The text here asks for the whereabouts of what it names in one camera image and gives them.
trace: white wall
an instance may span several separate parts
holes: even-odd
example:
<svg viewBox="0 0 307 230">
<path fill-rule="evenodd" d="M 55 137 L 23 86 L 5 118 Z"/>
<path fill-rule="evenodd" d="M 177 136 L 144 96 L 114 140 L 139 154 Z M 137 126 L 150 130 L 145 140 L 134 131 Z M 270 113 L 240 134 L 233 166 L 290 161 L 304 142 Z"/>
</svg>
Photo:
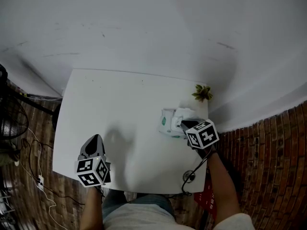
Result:
<svg viewBox="0 0 307 230">
<path fill-rule="evenodd" d="M 223 131 L 277 111 L 272 103 L 289 93 L 279 109 L 304 98 L 306 8 L 307 0 L 0 0 L 0 63 L 26 91 L 50 96 L 73 68 L 206 82 L 209 117 Z M 302 79 L 290 74 L 267 91 L 296 61 Z"/>
</svg>

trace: person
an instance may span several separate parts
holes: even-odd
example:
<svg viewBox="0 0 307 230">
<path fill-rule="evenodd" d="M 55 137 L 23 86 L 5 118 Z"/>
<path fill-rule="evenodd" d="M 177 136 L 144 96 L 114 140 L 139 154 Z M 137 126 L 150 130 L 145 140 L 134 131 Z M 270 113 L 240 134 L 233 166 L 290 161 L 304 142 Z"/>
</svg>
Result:
<svg viewBox="0 0 307 230">
<path fill-rule="evenodd" d="M 216 150 L 208 157 L 217 214 L 215 230 L 253 230 L 249 215 L 241 213 L 235 186 Z M 127 202 L 124 192 L 110 190 L 101 208 L 101 194 L 87 193 L 80 230 L 191 230 L 175 221 L 169 200 L 162 195 L 138 194 Z"/>
</svg>

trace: jeans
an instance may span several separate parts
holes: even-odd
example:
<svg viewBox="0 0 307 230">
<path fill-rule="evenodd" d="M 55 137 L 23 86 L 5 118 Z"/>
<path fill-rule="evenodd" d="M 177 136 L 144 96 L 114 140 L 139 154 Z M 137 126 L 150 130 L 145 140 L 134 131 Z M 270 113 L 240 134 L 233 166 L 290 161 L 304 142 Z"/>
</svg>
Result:
<svg viewBox="0 0 307 230">
<path fill-rule="evenodd" d="M 124 204 L 158 205 L 160 208 L 166 210 L 169 214 L 175 217 L 170 201 L 163 195 L 137 194 L 136 199 L 127 202 L 123 191 L 109 189 L 109 192 L 102 204 L 103 218 L 105 219 L 111 212 Z"/>
</svg>

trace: tabletop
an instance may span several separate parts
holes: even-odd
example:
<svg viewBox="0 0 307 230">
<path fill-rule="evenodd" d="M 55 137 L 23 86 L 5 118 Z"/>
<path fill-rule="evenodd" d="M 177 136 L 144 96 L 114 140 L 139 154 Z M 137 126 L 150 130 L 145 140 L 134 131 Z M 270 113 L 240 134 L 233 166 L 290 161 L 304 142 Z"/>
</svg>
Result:
<svg viewBox="0 0 307 230">
<path fill-rule="evenodd" d="M 53 171 L 77 179 L 81 146 L 99 134 L 111 163 L 105 187 L 128 192 L 181 193 L 183 174 L 201 158 L 187 140 L 158 132 L 161 110 L 187 107 L 208 118 L 207 101 L 191 95 L 199 82 L 108 70 L 74 69 L 61 105 Z M 203 191 L 206 163 L 185 191 Z"/>
</svg>

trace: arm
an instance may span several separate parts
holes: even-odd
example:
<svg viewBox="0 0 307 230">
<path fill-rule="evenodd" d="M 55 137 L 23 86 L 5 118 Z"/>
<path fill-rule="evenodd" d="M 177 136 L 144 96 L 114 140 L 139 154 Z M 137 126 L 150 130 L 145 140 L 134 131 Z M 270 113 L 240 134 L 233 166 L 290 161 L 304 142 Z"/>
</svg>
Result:
<svg viewBox="0 0 307 230">
<path fill-rule="evenodd" d="M 101 229 L 103 229 L 101 195 L 96 188 L 91 187 L 87 192 L 85 208 L 80 222 L 80 230 Z"/>
<path fill-rule="evenodd" d="M 208 165 L 217 208 L 215 224 L 218 224 L 232 215 L 241 213 L 241 210 L 236 197 L 235 185 L 217 153 L 209 157 Z"/>
</svg>

